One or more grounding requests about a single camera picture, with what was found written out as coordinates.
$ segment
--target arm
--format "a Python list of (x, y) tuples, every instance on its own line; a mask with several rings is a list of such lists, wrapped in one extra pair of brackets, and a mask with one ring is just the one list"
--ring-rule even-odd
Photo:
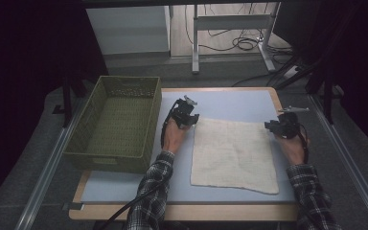
[[(173, 173), (174, 154), (178, 152), (186, 131), (189, 127), (178, 128), (177, 123), (170, 119), (166, 127), (164, 147), (157, 159), (151, 164), (139, 184), (137, 195), (153, 189), (161, 181), (169, 180)], [(150, 230), (160, 229), (164, 219), (169, 181), (166, 181), (155, 192), (134, 204), (127, 214), (127, 229)]]
[(276, 136), (276, 139), (290, 164), (287, 175), (300, 204), (297, 229), (341, 229), (330, 210), (331, 197), (322, 189), (315, 167), (304, 164), (305, 153), (299, 137), (284, 139)]
[(315, 167), (290, 166), (287, 175), (300, 204), (297, 229), (341, 229), (330, 210), (331, 197), (323, 191)]
[[(137, 195), (144, 194), (168, 179), (173, 173), (173, 160), (172, 153), (162, 151), (140, 182)], [(132, 206), (127, 215), (127, 229), (159, 229), (164, 219), (168, 190), (169, 181)]]

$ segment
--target gray floor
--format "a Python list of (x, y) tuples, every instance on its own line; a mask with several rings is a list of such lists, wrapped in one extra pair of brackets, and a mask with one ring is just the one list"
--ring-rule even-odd
[[(258, 55), (202, 57), (200, 62), (199, 75), (193, 75), (188, 58), (169, 58), (166, 54), (106, 57), (110, 75), (158, 76), (162, 78), (163, 87), (230, 87), (238, 81), (266, 74), (265, 65)], [(307, 79), (278, 91), (283, 106), (314, 109), (304, 92)], [(263, 77), (238, 86), (266, 86), (267, 82), (268, 77)], [(87, 82), (86, 85), (92, 87), (92, 83)], [(34, 135), (0, 188), (0, 229), (13, 229), (19, 220), (61, 131), (62, 116), (52, 114), (55, 105), (61, 103), (60, 89), (47, 96), (45, 110)], [(344, 229), (368, 229), (368, 209), (318, 117), (309, 112), (300, 114), (299, 118), (311, 139), (310, 162), (317, 167), (323, 186), (333, 197), (332, 210), (336, 219)], [(368, 182), (368, 139), (347, 116), (338, 100), (333, 102), (333, 118), (334, 126)], [(68, 212), (63, 210), (64, 203), (72, 201), (80, 176), (80, 171), (66, 160), (60, 160), (32, 229), (94, 228), (95, 221), (71, 220)], [(205, 223), (188, 224), (192, 229), (218, 229), (216, 225)], [(226, 229), (250, 229), (253, 223), (220, 226), (227, 226)]]

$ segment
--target white cloth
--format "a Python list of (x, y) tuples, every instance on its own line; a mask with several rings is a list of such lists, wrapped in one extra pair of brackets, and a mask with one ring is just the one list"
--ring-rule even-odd
[(200, 117), (195, 126), (191, 184), (278, 194), (264, 124)]

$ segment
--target person's left hand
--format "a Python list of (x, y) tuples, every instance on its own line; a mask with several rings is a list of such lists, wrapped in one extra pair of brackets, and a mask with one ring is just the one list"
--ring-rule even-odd
[(166, 133), (164, 135), (164, 147), (163, 150), (170, 151), (172, 153), (177, 153), (181, 144), (184, 141), (185, 133), (190, 129), (190, 126), (185, 126), (184, 128), (178, 128), (177, 123), (173, 118), (170, 118)]

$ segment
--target metal rail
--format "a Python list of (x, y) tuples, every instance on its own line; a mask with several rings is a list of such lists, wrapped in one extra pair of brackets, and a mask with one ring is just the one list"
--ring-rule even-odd
[(23, 213), (20, 216), (19, 221), (16, 224), (14, 229), (23, 230), (23, 229), (31, 229), (35, 216), (40, 208), (40, 205), (46, 195), (47, 189), (52, 181), (53, 175), (56, 172), (58, 162), (61, 159), (62, 152), (65, 148), (65, 143), (67, 142), (71, 131), (77, 123), (77, 117), (80, 116), (82, 108), (83, 108), (83, 99), (77, 98), (75, 102), (74, 116), (71, 119), (71, 122), (68, 127), (64, 127), (60, 135), (56, 141), (56, 144), (52, 150), (52, 153), (49, 159), (46, 162), (46, 165), (43, 168), (43, 171), (40, 174), (40, 177), (37, 180), (37, 183), (34, 186), (31, 196), (29, 197), (28, 203), (23, 209)]
[(331, 126), (327, 119), (325, 118), (324, 114), (322, 113), (322, 105), (319, 102), (318, 98), (314, 97), (313, 95), (309, 95), (309, 99), (311, 100), (312, 104), (314, 105), (314, 110), (324, 127), (327, 134), (331, 137), (331, 140), (336, 147), (336, 151), (339, 157), (342, 160), (345, 169), (347, 170), (349, 176), (354, 181), (354, 184), (362, 197), (365, 205), (368, 208), (368, 183), (366, 182), (365, 178), (363, 177), (362, 173), (360, 172), (355, 160), (352, 158), (351, 154), (349, 153), (348, 149), (346, 148), (345, 144), (343, 143), (342, 139), (340, 138), (338, 132)]

